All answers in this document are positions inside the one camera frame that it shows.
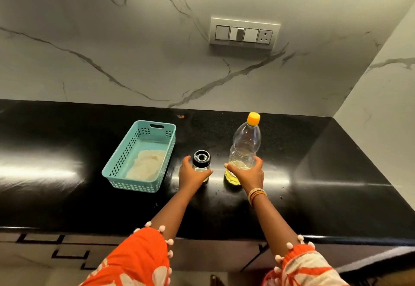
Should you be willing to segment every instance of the bottle cap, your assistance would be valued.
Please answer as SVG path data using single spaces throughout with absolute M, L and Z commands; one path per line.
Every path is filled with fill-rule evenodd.
M 193 155 L 193 165 L 198 168 L 206 168 L 210 165 L 210 154 L 201 149 Z
M 246 122 L 250 126 L 257 126 L 259 123 L 259 119 L 261 119 L 261 116 L 259 115 L 259 113 L 249 113 L 248 119 L 246 120 Z

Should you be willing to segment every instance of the orange bottle cap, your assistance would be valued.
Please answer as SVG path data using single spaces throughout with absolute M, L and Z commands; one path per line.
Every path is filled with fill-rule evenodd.
M 248 119 L 246 120 L 246 122 L 250 126 L 257 126 L 260 119 L 261 119 L 261 116 L 259 115 L 259 113 L 249 113 Z

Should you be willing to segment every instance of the granite countertop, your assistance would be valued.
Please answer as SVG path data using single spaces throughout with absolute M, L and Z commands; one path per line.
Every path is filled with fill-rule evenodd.
M 246 116 L 0 100 L 0 230 L 128 235 L 178 190 L 182 158 L 205 149 L 214 173 L 178 236 L 264 240 L 246 194 L 224 181 L 232 136 Z M 115 189 L 101 176 L 136 120 L 177 126 L 156 194 Z M 334 119 L 262 114 L 260 128 L 264 189 L 296 232 L 318 243 L 415 245 L 415 212 Z

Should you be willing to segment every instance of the bangle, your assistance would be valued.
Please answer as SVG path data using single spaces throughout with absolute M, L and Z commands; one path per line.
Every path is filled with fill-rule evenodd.
M 249 194 L 248 194 L 248 201 L 249 201 L 249 204 L 252 206 L 252 202 L 254 201 L 254 198 L 257 196 L 257 195 L 259 195 L 259 194 L 265 194 L 265 195 L 267 195 L 266 193 L 265 193 L 265 191 L 263 190 L 263 189 L 261 189 L 261 188 L 254 188 L 254 189 L 252 189 L 250 192 L 249 192 Z

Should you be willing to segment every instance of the person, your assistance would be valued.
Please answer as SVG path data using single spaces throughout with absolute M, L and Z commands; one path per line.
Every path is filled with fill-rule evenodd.
M 168 250 L 191 198 L 212 170 L 195 172 L 183 159 L 179 170 L 179 190 L 148 222 L 111 252 L 80 286 L 169 286 L 172 273 Z M 263 286 L 340 286 L 347 285 L 339 274 L 315 250 L 313 243 L 304 243 L 278 213 L 262 190 L 264 173 L 262 160 L 255 157 L 250 169 L 238 169 L 225 164 L 240 181 L 257 213 L 262 231 L 276 258 L 275 268 L 269 272 Z

